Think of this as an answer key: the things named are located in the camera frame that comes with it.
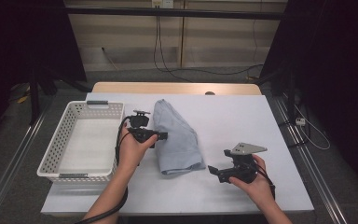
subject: hand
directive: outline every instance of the hand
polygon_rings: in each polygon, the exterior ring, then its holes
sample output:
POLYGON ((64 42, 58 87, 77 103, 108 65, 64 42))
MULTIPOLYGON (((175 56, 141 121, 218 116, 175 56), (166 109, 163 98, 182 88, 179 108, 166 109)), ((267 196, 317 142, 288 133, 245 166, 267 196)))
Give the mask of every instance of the hand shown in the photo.
POLYGON ((153 146, 156 143, 158 137, 156 134, 151 136, 143 143, 139 143, 133 137, 132 134, 129 133, 126 127, 123 127, 121 130, 120 139, 124 139, 120 145, 120 160, 118 164, 118 170, 123 170, 128 172, 128 174, 133 174, 135 172, 136 167, 141 162, 148 148, 153 146))
MULTIPOLYGON (((263 159, 257 155, 253 155, 253 158, 257 162, 257 165, 266 170, 266 164, 263 159)), ((269 182, 261 174, 257 174, 255 180, 250 184, 247 184, 233 176, 229 178, 229 181, 233 185, 245 191, 260 210, 262 210, 264 206, 275 203, 269 187, 269 182)))

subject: person's left hand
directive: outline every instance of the person's left hand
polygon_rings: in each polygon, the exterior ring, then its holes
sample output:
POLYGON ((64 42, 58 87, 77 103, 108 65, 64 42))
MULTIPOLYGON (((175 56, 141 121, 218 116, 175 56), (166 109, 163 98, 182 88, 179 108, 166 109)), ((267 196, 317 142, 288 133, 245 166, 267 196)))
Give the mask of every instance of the person's left hand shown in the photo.
POLYGON ((136 167, 141 162, 148 148, 156 143, 158 137, 156 134, 151 136, 143 143, 139 143, 126 127, 121 130, 120 140, 124 137, 120 145, 118 169, 133 174, 136 167))

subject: power strip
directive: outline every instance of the power strip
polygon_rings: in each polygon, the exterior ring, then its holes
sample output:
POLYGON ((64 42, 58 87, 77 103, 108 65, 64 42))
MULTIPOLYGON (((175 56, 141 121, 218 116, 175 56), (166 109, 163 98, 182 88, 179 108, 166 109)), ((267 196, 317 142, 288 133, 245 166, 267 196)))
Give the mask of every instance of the power strip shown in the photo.
POLYGON ((298 125, 298 126, 305 126, 305 119, 303 119, 303 118, 297 118, 297 119, 296 119, 296 125, 298 125))

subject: wall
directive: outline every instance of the wall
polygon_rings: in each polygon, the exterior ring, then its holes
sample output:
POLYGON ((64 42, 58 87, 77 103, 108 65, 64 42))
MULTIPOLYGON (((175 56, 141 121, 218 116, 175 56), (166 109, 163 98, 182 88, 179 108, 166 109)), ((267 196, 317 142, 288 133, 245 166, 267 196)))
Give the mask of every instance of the wall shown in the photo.
MULTIPOLYGON (((151 1, 75 1, 66 5, 151 7, 151 1)), ((174 1, 174 8, 283 12, 283 1, 174 1)), ((86 70, 154 67, 157 18, 70 15, 86 70)), ((160 38, 169 67, 263 63, 278 21, 161 17, 160 38)), ((159 41, 156 61, 161 63, 159 41)))

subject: white table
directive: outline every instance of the white table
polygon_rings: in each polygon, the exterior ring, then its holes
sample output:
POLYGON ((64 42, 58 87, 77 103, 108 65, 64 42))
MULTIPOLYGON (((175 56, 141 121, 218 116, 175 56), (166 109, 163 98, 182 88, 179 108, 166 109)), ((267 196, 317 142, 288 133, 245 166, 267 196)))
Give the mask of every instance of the white table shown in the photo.
MULTIPOLYGON (((125 103, 126 115, 133 109, 153 112, 154 103, 165 99, 197 132, 205 163, 216 168, 232 167, 223 150, 239 142, 267 147, 258 153, 267 164, 276 185, 276 201, 285 212, 313 210, 310 197, 265 96, 89 93, 87 100, 125 103)), ((149 129, 153 129, 153 120, 149 129)), ((62 186, 53 184, 42 213, 86 213, 103 185, 62 186)), ((166 176, 158 169, 154 149, 149 149, 129 184, 129 198, 122 216, 253 214, 259 210, 245 193, 233 185, 220 184, 208 169, 185 175, 166 176)))

